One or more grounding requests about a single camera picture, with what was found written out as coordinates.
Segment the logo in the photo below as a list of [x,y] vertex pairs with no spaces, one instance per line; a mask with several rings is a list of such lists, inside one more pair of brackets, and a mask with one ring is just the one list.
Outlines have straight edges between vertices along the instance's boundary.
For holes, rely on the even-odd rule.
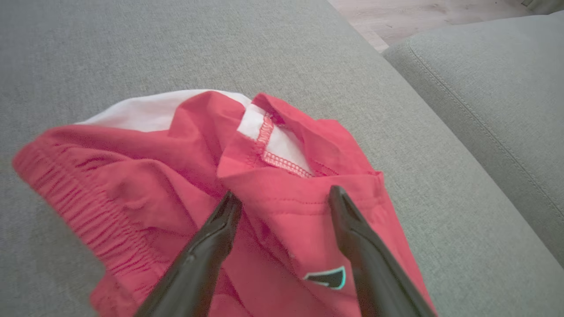
[[330,289],[341,289],[345,286],[346,277],[345,267],[341,266],[334,270],[308,273],[303,279]]

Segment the gray fabric upholstery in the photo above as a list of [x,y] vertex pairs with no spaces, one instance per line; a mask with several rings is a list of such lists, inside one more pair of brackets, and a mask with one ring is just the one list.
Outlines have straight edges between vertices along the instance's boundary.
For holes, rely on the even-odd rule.
[[564,265],[564,20],[559,14],[417,34],[384,56]]
[[2,315],[92,316],[88,292],[103,273],[11,171],[15,151],[119,100],[202,87],[265,91],[347,127],[385,173],[439,314],[564,314],[562,267],[325,0],[9,2],[0,29]]

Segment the stitched seam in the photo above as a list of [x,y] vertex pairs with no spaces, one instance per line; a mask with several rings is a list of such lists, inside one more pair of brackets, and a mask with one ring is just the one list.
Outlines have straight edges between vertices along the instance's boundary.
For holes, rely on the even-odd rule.
[[271,152],[265,151],[262,156],[262,160],[281,169],[285,169],[286,171],[289,171],[290,173],[300,176],[302,178],[313,177],[313,175],[308,173],[305,169],[301,168],[300,166],[278,155],[274,155]]
[[450,99],[452,99],[459,108],[469,117],[472,121],[480,128],[480,130],[498,147],[498,149],[513,163],[525,179],[536,189],[536,191],[548,202],[548,205],[551,209],[557,211],[556,215],[560,218],[561,221],[564,221],[564,212],[560,208],[560,206],[554,201],[554,199],[550,196],[546,190],[537,183],[535,176],[526,169],[525,164],[518,158],[515,153],[505,145],[499,137],[492,131],[492,129],[480,118],[480,116],[475,113],[472,108],[460,97],[456,94],[456,92],[446,84],[446,81],[443,80],[433,69],[425,62],[422,58],[420,58],[413,48],[411,47],[411,39],[406,41],[407,47],[409,52],[412,55],[412,59],[417,63],[417,65],[431,78],[431,80],[437,84],[437,86],[443,90]]
[[295,163],[290,162],[280,156],[274,155],[271,152],[266,151],[266,147],[268,145],[268,141],[270,140],[270,136],[273,130],[274,130],[274,123],[272,122],[271,115],[267,113],[264,116],[264,120],[262,122],[261,128],[259,129],[258,138],[256,141],[257,152],[259,155],[261,155],[262,160],[270,165],[273,165],[277,168],[281,168],[299,177],[302,178],[313,177],[313,175],[311,175],[305,169],[301,168]]

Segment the orange stitching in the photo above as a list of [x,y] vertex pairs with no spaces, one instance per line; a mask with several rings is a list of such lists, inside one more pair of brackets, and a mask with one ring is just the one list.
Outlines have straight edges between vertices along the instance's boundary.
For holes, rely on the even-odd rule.
[[270,152],[265,151],[262,157],[262,160],[269,163],[270,165],[274,165],[276,167],[285,169],[287,171],[289,171],[290,173],[293,173],[295,175],[298,175],[300,177],[303,178],[311,178],[313,177],[313,175],[311,175],[308,171],[306,171],[305,169],[301,168],[300,166],[280,157],[277,155],[274,155]]
[[270,114],[267,113],[265,115],[264,121],[262,122],[257,138],[257,143],[261,149],[266,148],[266,144],[268,143],[268,140],[270,139],[270,135],[272,134],[273,130],[274,130],[274,124],[270,119]]

